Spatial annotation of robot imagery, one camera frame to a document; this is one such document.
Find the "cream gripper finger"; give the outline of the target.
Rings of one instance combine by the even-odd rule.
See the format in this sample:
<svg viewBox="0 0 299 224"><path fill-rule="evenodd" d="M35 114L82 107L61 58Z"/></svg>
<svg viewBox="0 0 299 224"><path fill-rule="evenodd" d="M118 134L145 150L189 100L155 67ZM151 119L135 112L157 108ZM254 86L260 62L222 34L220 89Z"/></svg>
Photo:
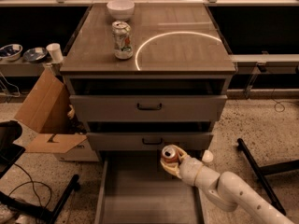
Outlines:
<svg viewBox="0 0 299 224"><path fill-rule="evenodd" d="M172 145L171 148L173 151L171 158L172 161L184 161L184 159L188 156L187 152L181 147Z"/></svg>
<svg viewBox="0 0 299 224"><path fill-rule="evenodd" d="M179 173L179 160L167 161L165 159L161 159L160 163L164 170L170 175L181 178L181 175Z"/></svg>

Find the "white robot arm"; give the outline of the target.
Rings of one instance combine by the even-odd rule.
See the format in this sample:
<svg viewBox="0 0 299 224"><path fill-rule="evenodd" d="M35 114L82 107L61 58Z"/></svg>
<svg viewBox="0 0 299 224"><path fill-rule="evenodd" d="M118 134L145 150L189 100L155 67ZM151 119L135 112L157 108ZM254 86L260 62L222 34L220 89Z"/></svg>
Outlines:
<svg viewBox="0 0 299 224"><path fill-rule="evenodd" d="M221 210L233 212L242 207L257 224L295 224L261 197L240 176L232 172L222 174L191 157L175 145L162 149L160 163L173 176L187 185L197 187Z"/></svg>

